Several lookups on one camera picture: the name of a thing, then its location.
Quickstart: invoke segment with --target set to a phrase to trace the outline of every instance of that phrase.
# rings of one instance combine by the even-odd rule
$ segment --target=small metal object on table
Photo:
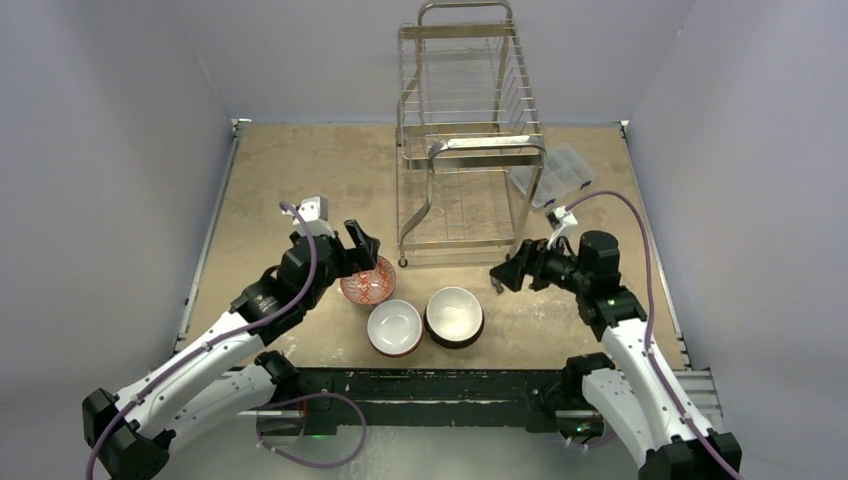
[[[424,25],[433,9],[503,7],[495,23]],[[398,34],[398,264],[494,264],[514,253],[545,143],[506,1],[430,2]],[[513,212],[506,174],[533,166]]]

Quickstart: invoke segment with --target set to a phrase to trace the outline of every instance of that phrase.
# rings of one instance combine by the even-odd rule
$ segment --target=white wall
[[[629,126],[748,478],[845,478],[848,3],[700,0]]]
[[[231,116],[394,123],[397,29],[424,0],[175,3]],[[511,3],[541,118],[561,123],[630,118],[694,0]]]
[[[84,396],[173,346],[229,121],[164,0],[7,0],[0,65],[0,478],[80,478]]]

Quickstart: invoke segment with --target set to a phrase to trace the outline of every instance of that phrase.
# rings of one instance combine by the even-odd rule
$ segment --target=wooden table
[[[598,172],[583,191],[612,189],[640,206],[626,145],[615,127],[546,128],[549,148],[570,142]],[[395,298],[423,311],[430,295],[446,286],[474,293],[486,313],[483,335],[471,347],[447,350],[429,338],[403,358],[379,355],[368,343],[368,312],[351,305],[338,284],[302,324],[269,348],[300,366],[405,368],[562,368],[566,358],[601,351],[591,330],[577,315],[574,295],[555,287],[496,295],[488,267],[397,268],[395,231],[395,129],[393,126],[262,125],[244,132],[227,186],[217,227],[192,312],[188,340],[197,338],[229,307],[242,289],[266,267],[279,263],[291,246],[291,221],[278,203],[323,195],[330,203],[330,223],[355,218],[363,230],[382,241],[380,254],[395,265]],[[561,202],[570,201],[579,193]],[[575,208],[580,230],[614,234],[621,249],[623,282],[647,309],[645,260],[636,221],[614,198],[592,199]],[[541,212],[532,212],[526,238],[550,235]],[[657,320],[654,335],[672,368],[683,362],[660,276],[654,263]]]

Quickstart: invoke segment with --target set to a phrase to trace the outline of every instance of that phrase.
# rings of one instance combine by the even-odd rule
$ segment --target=orange bowl
[[[392,298],[397,285],[394,267],[383,257],[377,257],[377,268],[354,273],[341,279],[342,293],[356,305],[376,307]]]

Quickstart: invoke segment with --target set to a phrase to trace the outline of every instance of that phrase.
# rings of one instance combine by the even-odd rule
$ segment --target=white bowl
[[[447,348],[467,347],[483,332],[483,308],[464,288],[447,287],[433,294],[424,320],[433,340]]]
[[[368,340],[387,357],[402,357],[421,343],[424,324],[421,315],[403,300],[377,305],[368,317]]]

